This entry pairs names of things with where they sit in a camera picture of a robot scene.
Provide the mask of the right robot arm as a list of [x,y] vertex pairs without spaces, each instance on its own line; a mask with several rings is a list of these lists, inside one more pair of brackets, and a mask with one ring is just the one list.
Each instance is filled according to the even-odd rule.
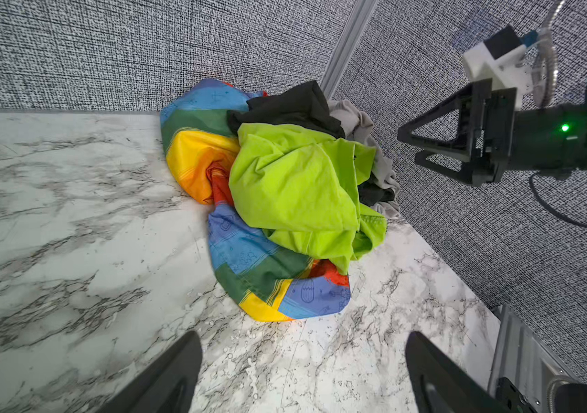
[[417,165],[470,186],[507,171],[558,179],[587,170],[587,84],[580,104],[553,105],[556,2],[524,36],[505,27],[463,54],[467,86],[398,129]]

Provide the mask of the neon green cloth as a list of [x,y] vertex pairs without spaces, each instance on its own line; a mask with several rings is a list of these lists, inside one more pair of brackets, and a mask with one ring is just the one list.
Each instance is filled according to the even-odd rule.
[[245,123],[229,187],[239,216],[267,239],[345,275],[379,247],[387,220],[361,203],[375,149],[297,125]]

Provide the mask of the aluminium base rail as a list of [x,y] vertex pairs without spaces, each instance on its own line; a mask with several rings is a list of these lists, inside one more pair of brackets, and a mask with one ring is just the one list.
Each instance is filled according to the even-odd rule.
[[554,401],[562,385],[577,377],[506,304],[498,306],[501,325],[491,365],[487,392],[496,397],[498,384],[510,383],[506,394],[516,395],[519,404],[536,412],[556,412]]

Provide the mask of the black cloth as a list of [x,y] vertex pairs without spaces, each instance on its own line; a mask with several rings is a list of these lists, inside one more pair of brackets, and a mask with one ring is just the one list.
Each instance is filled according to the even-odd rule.
[[360,201],[390,219],[399,215],[397,195],[401,186],[393,161],[372,136],[374,121],[354,103],[329,101],[318,83],[310,81],[278,96],[254,97],[247,105],[247,111],[230,111],[227,115],[228,126],[235,134],[245,123],[293,124],[374,148],[370,177],[358,186]]

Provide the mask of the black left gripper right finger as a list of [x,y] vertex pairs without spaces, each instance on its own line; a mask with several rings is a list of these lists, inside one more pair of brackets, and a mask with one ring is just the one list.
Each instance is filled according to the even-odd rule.
[[507,411],[419,331],[408,336],[405,360],[420,412]]

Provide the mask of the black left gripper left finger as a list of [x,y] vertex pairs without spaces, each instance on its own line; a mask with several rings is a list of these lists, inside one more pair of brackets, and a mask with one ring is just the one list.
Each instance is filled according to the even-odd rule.
[[191,330],[104,404],[101,412],[188,412],[202,366],[202,343]]

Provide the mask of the rainbow striped cloth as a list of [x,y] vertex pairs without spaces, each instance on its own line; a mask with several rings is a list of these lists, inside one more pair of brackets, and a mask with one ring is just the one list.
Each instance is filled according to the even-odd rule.
[[254,92],[206,78],[160,113],[166,163],[194,200],[214,208],[207,219],[214,274],[230,298],[259,322],[285,322],[339,313],[350,282],[328,260],[315,260],[271,242],[234,208],[230,170],[239,143],[227,124]]

